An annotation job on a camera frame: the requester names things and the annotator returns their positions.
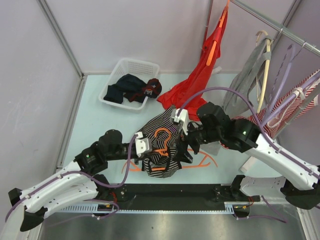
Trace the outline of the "orange plastic hanger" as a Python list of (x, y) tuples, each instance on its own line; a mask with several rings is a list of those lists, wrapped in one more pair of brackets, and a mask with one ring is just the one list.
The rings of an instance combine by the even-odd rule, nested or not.
[(178, 150), (175, 146), (178, 134), (170, 132), (167, 128), (160, 128), (153, 133), (152, 138), (155, 139), (152, 150), (156, 154), (149, 159), (142, 161), (141, 167), (139, 163), (132, 160), (125, 163), (122, 172), (128, 170), (130, 172), (146, 172), (150, 177), (168, 178), (180, 169), (198, 169), (207, 168), (210, 165), (218, 167), (215, 159), (205, 151), (199, 151), (199, 157), (195, 163), (180, 162), (178, 159)]

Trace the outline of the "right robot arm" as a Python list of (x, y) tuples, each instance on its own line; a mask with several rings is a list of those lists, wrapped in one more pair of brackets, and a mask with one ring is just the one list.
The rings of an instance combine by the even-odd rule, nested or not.
[(211, 102), (197, 110), (201, 124), (192, 127), (186, 109), (176, 110), (173, 121), (180, 124), (182, 142), (195, 153), (201, 145), (220, 142), (229, 150), (245, 153), (280, 174), (279, 177), (237, 175), (230, 188), (231, 196), (285, 199), (291, 205), (311, 210), (320, 206), (320, 168), (298, 158), (274, 142), (253, 122), (241, 118), (231, 120), (223, 109)]

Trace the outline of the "black white striped tank top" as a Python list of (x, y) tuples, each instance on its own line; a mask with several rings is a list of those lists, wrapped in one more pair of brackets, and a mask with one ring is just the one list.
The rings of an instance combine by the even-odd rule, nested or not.
[(181, 162), (193, 162), (188, 146), (178, 146), (181, 130), (172, 119), (176, 110), (176, 106), (171, 105), (138, 130), (151, 142), (152, 151), (142, 157), (141, 169), (150, 177), (169, 178), (182, 168)]

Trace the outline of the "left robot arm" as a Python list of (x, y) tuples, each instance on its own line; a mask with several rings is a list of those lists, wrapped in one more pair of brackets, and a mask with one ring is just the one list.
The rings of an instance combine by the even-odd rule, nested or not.
[(124, 183), (110, 184), (100, 173), (110, 161), (137, 159), (153, 151), (153, 133), (136, 132), (129, 143), (120, 131), (108, 130), (73, 161), (42, 182), (27, 189), (14, 188), (8, 196), (12, 209), (23, 207), (21, 232), (39, 226), (46, 218), (74, 203), (110, 196)]

